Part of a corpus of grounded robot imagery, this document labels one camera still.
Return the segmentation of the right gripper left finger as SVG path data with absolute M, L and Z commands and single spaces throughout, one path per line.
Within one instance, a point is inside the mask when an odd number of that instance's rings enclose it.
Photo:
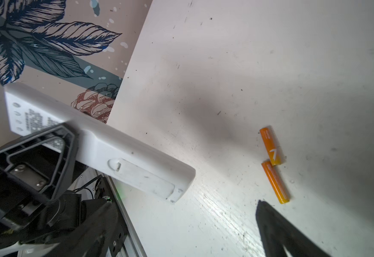
M 119 234 L 118 210 L 107 202 L 59 243 L 47 257 L 105 257 Z

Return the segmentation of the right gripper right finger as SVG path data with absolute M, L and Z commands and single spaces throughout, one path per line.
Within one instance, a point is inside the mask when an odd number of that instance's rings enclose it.
M 267 257 L 329 257 L 268 202 L 258 202 L 255 218 Z

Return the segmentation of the orange battery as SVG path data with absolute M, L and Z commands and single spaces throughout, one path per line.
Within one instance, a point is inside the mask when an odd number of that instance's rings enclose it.
M 285 204 L 290 201 L 290 197 L 287 195 L 286 188 L 282 183 L 280 176 L 276 172 L 274 166 L 270 161 L 265 161 L 262 163 L 263 170 L 275 192 L 275 195 L 280 204 Z
M 260 129 L 260 135 L 271 164 L 273 166 L 281 165 L 283 163 L 282 154 L 272 129 L 264 127 Z

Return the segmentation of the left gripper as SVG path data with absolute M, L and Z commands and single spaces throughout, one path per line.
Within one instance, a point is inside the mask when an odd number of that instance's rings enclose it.
M 66 123 L 0 148 L 0 254 L 60 243 L 82 224 L 82 197 L 68 190 L 77 153 L 78 134 Z

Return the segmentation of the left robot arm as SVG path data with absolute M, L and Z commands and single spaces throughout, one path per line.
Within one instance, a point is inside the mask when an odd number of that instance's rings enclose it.
M 86 170 L 78 134 L 53 125 L 0 148 L 0 256 L 27 245 L 53 245 L 50 257 L 115 256 L 129 233 L 106 178 L 71 190 Z

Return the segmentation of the white remote control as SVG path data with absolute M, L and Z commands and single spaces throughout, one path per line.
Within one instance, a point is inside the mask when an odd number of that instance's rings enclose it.
M 29 86 L 15 83 L 4 94 L 12 132 L 66 123 L 78 134 L 76 160 L 116 180 L 175 203 L 195 179 L 191 166 Z

